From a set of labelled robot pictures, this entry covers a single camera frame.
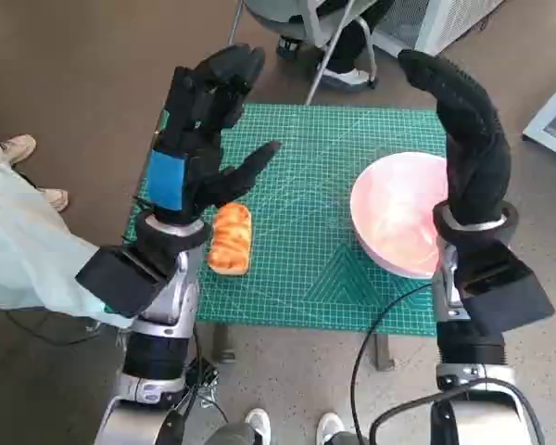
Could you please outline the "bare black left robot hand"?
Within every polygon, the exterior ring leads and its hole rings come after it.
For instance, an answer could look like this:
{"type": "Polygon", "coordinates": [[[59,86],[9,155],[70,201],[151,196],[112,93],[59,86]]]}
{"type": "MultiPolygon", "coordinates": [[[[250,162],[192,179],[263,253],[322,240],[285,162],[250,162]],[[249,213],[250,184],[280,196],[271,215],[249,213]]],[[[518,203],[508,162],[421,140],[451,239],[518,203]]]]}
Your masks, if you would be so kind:
{"type": "Polygon", "coordinates": [[[194,68],[175,68],[164,104],[164,127],[151,148],[146,168],[148,197],[158,221],[187,225],[209,207],[217,208],[251,190],[277,154],[270,141],[238,167],[221,166],[221,134],[233,128],[259,78],[265,52],[233,44],[194,68]]]}

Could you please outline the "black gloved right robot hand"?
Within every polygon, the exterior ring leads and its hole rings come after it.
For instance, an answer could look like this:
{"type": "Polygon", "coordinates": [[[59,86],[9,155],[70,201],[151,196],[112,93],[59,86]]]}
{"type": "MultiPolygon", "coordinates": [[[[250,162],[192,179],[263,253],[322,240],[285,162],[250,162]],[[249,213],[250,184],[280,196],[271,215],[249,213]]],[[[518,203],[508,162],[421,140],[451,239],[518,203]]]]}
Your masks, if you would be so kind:
{"type": "Polygon", "coordinates": [[[448,205],[461,225],[500,219],[511,153],[486,89],[444,57],[404,49],[398,64],[408,83],[436,99],[446,133],[448,205]]]}

